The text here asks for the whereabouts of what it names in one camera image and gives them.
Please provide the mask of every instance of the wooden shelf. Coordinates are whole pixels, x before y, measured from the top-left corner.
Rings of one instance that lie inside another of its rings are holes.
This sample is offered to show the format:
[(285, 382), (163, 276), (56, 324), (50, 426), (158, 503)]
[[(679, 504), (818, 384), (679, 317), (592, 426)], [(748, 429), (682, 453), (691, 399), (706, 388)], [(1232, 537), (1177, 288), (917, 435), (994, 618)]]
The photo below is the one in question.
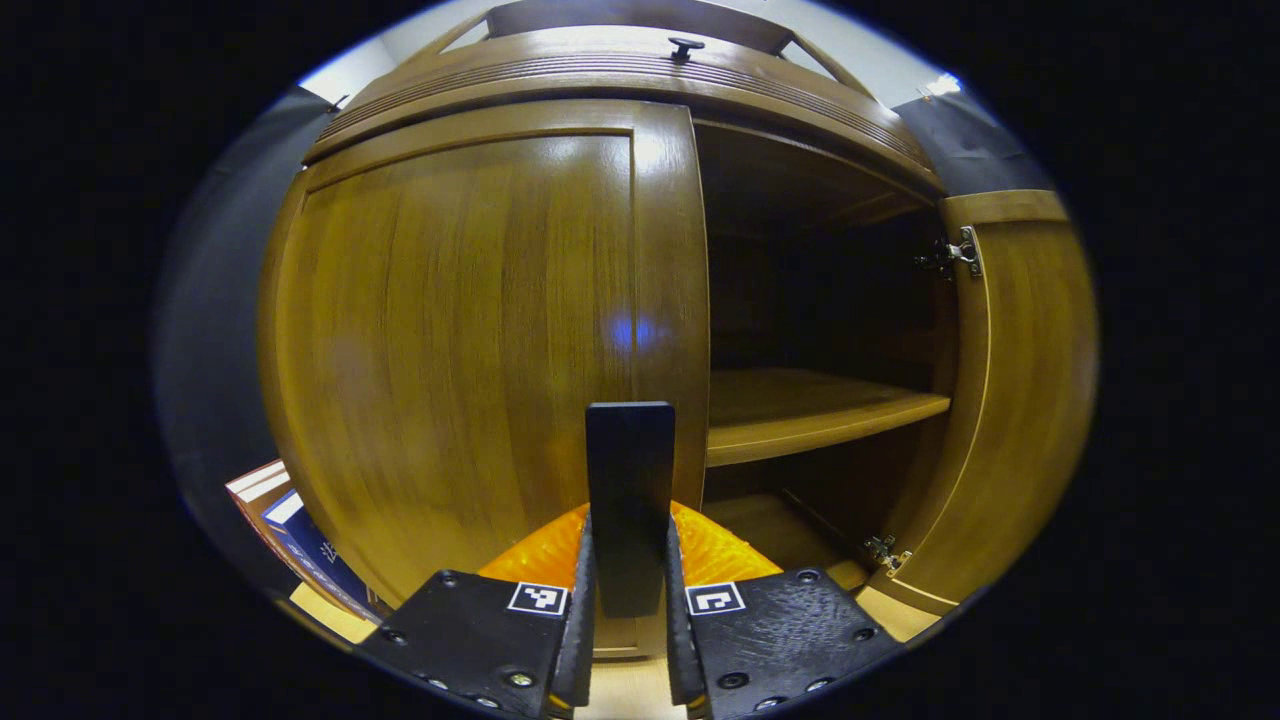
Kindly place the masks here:
[(941, 395), (797, 369), (712, 372), (707, 465), (803, 452), (945, 413)]

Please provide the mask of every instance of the open cabinet door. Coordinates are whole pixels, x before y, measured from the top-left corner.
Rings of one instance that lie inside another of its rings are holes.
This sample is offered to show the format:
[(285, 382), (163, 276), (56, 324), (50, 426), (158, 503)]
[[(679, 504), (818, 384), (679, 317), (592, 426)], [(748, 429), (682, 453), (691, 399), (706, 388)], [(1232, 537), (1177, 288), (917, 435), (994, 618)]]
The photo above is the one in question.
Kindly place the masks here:
[(1048, 520), (1083, 450), (1098, 377), (1089, 269), (1057, 196), (987, 192), (941, 209), (948, 241), (972, 240), (979, 269), (954, 268), (959, 363), (946, 438), (923, 500), (895, 512), (910, 516), (891, 529), (901, 566), (859, 596), (890, 615), (890, 600), (910, 606), (904, 618), (916, 625), (928, 621), (919, 611), (941, 616), (995, 582)]
[(264, 395), (316, 525), (398, 607), (588, 501), (590, 402), (676, 409), (700, 505), (707, 241), (687, 108), (451, 115), (303, 170), (268, 250)]

